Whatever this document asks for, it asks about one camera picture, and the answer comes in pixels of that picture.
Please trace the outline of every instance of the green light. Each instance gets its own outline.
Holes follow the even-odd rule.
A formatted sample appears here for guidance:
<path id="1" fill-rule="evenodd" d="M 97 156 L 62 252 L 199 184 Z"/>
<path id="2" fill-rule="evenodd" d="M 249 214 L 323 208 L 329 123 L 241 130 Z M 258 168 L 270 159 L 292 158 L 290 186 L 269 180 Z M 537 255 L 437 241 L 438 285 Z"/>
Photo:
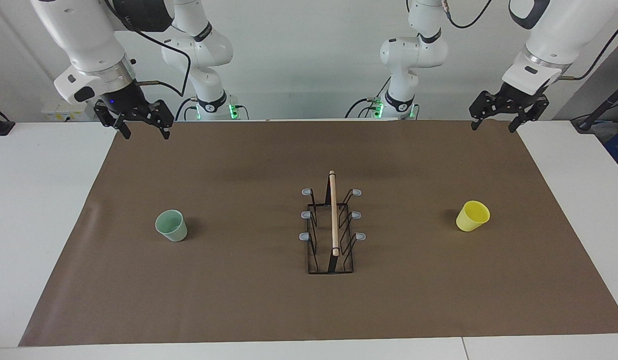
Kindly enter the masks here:
<path id="1" fill-rule="evenodd" d="M 384 111 L 384 104 L 379 102 L 377 107 L 375 108 L 375 114 L 373 114 L 373 116 L 375 116 L 376 119 L 381 118 L 383 111 Z"/>
<path id="2" fill-rule="evenodd" d="M 235 120 L 240 117 L 240 113 L 238 109 L 236 109 L 235 105 L 229 104 L 229 111 L 231 112 L 231 119 Z"/>

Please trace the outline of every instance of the black wire rack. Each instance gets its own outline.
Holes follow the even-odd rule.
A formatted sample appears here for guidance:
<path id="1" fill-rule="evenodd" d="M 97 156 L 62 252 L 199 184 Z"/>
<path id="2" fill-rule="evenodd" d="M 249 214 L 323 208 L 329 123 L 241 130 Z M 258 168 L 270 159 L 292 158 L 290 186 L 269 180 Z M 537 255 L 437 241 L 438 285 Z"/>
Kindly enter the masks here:
<path id="1" fill-rule="evenodd" d="M 362 196 L 362 191 L 359 189 L 350 189 L 344 200 L 337 203 L 338 218 L 337 224 L 330 223 L 332 228 L 338 226 L 339 241 L 335 244 L 330 241 L 327 244 L 322 244 L 318 241 L 317 233 L 318 214 L 329 210 L 331 213 L 331 177 L 327 183 L 327 195 L 324 203 L 316 203 L 313 189 L 306 188 L 302 190 L 303 196 L 311 196 L 311 203 L 302 212 L 302 218 L 306 219 L 306 232 L 300 234 L 300 240 L 307 243 L 307 271 L 309 275 L 335 275 L 335 274 L 350 274 L 354 272 L 354 255 L 353 249 L 358 241 L 366 239 L 366 235 L 360 232 L 354 232 L 352 229 L 352 221 L 360 219 L 362 214 L 358 211 L 349 209 L 349 201 L 352 197 Z"/>

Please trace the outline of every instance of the yellow cup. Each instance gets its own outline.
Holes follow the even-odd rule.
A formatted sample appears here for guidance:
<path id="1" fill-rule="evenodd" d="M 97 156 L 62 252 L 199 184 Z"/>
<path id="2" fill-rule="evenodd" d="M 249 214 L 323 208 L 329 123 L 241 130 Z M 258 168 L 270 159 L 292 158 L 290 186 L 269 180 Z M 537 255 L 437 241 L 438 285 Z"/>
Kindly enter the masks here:
<path id="1" fill-rule="evenodd" d="M 479 201 L 468 201 L 460 210 L 455 225 L 462 231 L 473 231 L 489 221 L 491 214 L 487 207 Z"/>

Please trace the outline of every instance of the brown table surface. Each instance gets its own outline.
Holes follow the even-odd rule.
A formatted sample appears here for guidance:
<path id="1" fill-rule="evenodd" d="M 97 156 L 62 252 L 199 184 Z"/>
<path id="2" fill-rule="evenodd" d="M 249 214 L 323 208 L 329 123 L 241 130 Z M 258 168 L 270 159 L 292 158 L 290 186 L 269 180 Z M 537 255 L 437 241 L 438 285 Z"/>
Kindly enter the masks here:
<path id="1" fill-rule="evenodd" d="M 618 333 L 533 159 L 487 121 L 179 123 L 117 135 L 21 346 Z M 307 275 L 311 187 L 362 189 L 355 273 Z M 491 210 L 455 227 L 468 200 Z M 154 228 L 176 208 L 190 234 Z"/>

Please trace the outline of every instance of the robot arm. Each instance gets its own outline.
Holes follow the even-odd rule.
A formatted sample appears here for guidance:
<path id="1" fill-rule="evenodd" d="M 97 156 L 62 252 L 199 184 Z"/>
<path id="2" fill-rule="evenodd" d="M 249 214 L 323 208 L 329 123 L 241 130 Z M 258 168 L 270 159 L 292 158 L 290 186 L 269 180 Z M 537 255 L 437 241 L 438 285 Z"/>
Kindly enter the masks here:
<path id="1" fill-rule="evenodd" d="M 480 93 L 469 107 L 477 130 L 495 114 L 517 114 L 510 132 L 536 121 L 549 105 L 543 94 L 577 59 L 582 48 L 618 9 L 618 0 L 510 0 L 511 18 L 531 30 L 524 49 L 502 77 L 496 94 Z"/>
<path id="2" fill-rule="evenodd" d="M 189 80 L 197 95 L 198 114 L 202 119 L 231 119 L 231 96 L 224 90 L 218 73 L 210 67 L 228 64 L 233 59 L 233 46 L 224 35 L 213 29 L 199 0 L 174 0 L 174 27 L 188 36 L 167 40 L 169 45 L 184 51 L 192 60 Z M 187 62 L 182 55 L 162 48 L 164 61 L 182 73 Z"/>
<path id="3" fill-rule="evenodd" d="M 391 84 L 382 94 L 382 117 L 409 115 L 418 86 L 414 68 L 436 68 L 446 60 L 449 47 L 441 37 L 444 11 L 440 0 L 412 0 L 409 23 L 416 37 L 392 38 L 382 44 L 380 59 L 391 70 Z"/>
<path id="4" fill-rule="evenodd" d="M 173 4 L 164 0 L 110 0 L 138 30 L 164 31 L 173 20 Z M 124 121 L 156 126 L 165 139 L 173 115 L 162 100 L 149 103 L 112 24 L 98 0 L 31 0 L 55 42 L 66 51 L 71 66 L 54 82 L 69 103 L 100 98 L 96 115 L 104 126 L 131 136 Z"/>

